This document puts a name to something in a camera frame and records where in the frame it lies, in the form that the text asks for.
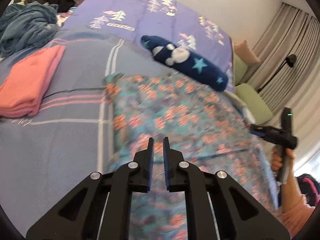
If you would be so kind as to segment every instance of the navy blue pillow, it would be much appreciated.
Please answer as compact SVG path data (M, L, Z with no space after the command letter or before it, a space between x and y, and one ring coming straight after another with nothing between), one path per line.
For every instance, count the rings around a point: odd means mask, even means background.
M227 75L200 55L187 49L177 48L170 41L158 36L142 36L141 43L153 53L155 61L172 67L202 84L209 85L216 91L223 92L226 89Z

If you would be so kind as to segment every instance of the green pillow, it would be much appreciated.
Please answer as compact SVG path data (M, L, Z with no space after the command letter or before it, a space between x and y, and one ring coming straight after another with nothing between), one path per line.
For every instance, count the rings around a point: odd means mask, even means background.
M240 59L237 54L234 54L234 55L235 55L235 66L234 66L234 68L235 68L235 83L237 86L237 85L239 85L242 77L247 72L248 65L246 63L244 63L243 60Z
M247 104L248 109L256 119L256 124L269 121L273 114L259 94L248 84L236 86L236 95Z

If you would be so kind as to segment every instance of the floral blanket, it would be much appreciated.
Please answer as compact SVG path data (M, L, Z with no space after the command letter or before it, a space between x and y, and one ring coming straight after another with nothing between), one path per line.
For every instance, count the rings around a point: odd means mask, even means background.
M276 184L263 150L222 93L180 73L164 78L113 74L105 77L114 104L113 171L147 148L153 137L151 191L134 193L129 239L187 240L184 193L169 193L164 180L162 141L202 171L226 171L270 212Z

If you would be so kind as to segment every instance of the person's arm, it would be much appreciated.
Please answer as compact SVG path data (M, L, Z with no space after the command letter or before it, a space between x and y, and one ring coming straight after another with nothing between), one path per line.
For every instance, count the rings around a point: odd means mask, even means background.
M274 148L272 170L277 171L282 167L282 159ZM314 207L306 204L306 198L301 194L297 179L293 175L293 151L287 149L287 155L290 157L290 167L287 184L282 185L282 223L289 230L291 236L295 236L307 222Z

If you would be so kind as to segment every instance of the purple duvet cover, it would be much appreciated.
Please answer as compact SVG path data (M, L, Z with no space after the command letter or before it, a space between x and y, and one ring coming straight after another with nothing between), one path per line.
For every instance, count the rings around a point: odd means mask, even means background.
M140 45L143 35L163 37L207 58L228 74L232 91L231 39L215 23L175 0L85 0L64 24L101 29Z

